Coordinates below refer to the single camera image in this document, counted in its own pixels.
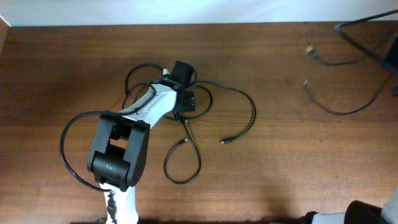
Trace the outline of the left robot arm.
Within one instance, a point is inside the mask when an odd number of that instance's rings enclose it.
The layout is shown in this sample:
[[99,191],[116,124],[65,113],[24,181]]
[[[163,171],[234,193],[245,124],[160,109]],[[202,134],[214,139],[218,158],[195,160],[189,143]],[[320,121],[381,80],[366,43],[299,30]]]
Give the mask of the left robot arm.
[[193,111],[195,98],[188,87],[195,69],[176,61],[172,71],[144,83],[147,92],[118,113],[100,115],[87,169],[104,193],[105,223],[137,223],[135,186],[146,166],[150,130],[169,112]]

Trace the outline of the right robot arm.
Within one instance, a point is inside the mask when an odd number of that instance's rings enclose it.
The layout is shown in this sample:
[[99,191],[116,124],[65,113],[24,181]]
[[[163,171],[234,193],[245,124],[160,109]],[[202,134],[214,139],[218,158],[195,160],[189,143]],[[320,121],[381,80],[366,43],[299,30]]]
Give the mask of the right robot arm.
[[[350,44],[364,52],[365,56],[373,58],[383,68],[397,75],[397,34],[387,37],[387,50],[379,57],[345,34],[341,35]],[[302,217],[302,223],[307,224],[395,224],[397,223],[397,191],[395,191],[383,207],[371,205],[359,200],[352,201],[345,211],[339,213],[308,212]]]

